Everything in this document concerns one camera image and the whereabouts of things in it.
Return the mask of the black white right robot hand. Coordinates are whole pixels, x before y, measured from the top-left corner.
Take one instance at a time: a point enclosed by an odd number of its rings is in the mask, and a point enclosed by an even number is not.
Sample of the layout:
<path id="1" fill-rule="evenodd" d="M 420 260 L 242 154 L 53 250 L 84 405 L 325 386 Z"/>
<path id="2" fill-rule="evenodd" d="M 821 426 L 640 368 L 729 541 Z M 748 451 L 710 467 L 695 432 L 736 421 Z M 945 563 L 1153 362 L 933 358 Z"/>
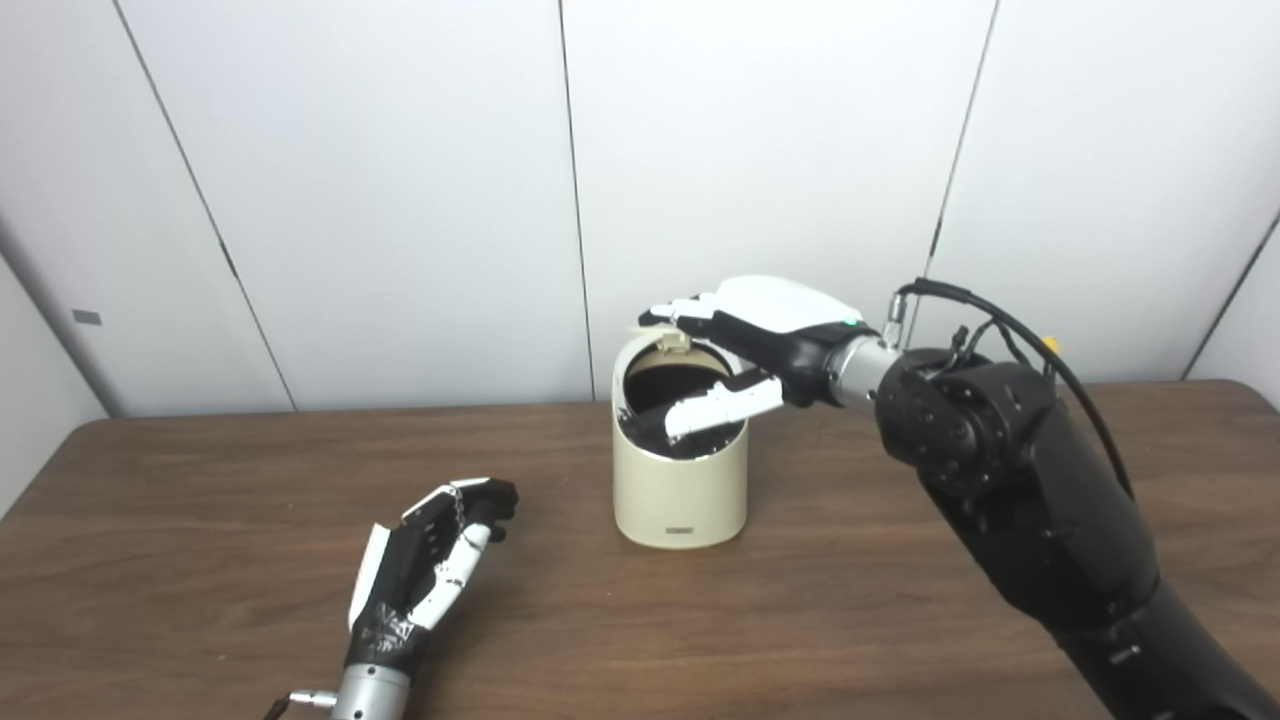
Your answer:
<path id="1" fill-rule="evenodd" d="M 877 336 L 847 304 L 771 275 L 730 278 L 712 292 L 654 305 L 639 323 L 672 325 L 750 366 L 632 421 L 641 437 L 667 443 L 786 404 L 841 406 L 837 360 L 855 340 Z"/>

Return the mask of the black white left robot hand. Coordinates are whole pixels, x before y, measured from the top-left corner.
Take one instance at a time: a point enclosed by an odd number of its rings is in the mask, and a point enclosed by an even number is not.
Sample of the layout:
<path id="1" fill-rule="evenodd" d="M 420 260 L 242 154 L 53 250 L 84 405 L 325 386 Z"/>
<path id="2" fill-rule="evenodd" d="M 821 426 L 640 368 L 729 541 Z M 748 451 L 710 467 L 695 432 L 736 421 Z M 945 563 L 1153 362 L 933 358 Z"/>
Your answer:
<path id="1" fill-rule="evenodd" d="M 374 524 L 349 602 L 344 666 L 415 676 L 431 633 L 460 598 L 489 544 L 506 539 L 515 483 L 493 477 L 438 486 L 396 527 Z"/>

